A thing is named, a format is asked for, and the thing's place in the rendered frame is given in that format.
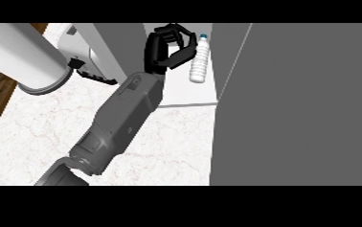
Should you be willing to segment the white appliance with black base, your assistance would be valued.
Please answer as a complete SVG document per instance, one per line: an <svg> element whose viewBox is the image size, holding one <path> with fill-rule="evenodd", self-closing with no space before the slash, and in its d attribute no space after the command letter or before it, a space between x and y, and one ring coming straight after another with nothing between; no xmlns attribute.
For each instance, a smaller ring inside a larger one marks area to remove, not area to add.
<svg viewBox="0 0 362 227"><path fill-rule="evenodd" d="M59 52L68 59L69 67L82 78L106 83L107 85L116 84L116 80L106 73L100 59L72 24L66 26L60 34L56 46Z"/></svg>

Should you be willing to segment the large flat grey cabinet door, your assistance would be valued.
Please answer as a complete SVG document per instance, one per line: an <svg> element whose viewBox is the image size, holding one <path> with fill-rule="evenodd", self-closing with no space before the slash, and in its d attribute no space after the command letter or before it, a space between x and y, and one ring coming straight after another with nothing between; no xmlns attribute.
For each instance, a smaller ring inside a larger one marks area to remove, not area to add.
<svg viewBox="0 0 362 227"><path fill-rule="evenodd" d="M214 185L362 185L362 24L255 24L214 118Z"/></svg>

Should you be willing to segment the white cylindrical appliance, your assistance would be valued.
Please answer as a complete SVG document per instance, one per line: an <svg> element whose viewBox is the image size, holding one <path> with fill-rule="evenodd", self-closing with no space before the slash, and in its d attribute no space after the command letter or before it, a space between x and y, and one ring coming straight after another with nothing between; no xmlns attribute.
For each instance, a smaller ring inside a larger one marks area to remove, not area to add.
<svg viewBox="0 0 362 227"><path fill-rule="evenodd" d="M53 92L72 76L66 57L29 23L0 23L0 72L34 96Z"/></svg>

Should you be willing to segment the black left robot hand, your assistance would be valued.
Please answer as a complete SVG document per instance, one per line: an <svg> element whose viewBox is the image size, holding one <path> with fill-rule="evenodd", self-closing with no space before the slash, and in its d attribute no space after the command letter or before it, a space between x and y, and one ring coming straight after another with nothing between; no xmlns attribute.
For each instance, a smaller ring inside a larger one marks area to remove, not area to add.
<svg viewBox="0 0 362 227"><path fill-rule="evenodd" d="M178 50L168 54L168 44L175 42ZM156 27L147 35L144 48L144 72L164 75L167 69L175 69L196 55L196 34L180 24L169 23Z"/></svg>

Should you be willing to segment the clear plastic water bottle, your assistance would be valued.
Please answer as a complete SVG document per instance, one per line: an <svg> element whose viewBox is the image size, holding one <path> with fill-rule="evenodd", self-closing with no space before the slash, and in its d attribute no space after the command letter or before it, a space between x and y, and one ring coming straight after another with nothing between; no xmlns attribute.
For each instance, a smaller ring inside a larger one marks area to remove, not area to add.
<svg viewBox="0 0 362 227"><path fill-rule="evenodd" d="M208 36L205 34L201 34L198 46L196 46L196 55L190 61L190 69L189 69L189 80L193 83L205 82L208 57L209 57Z"/></svg>

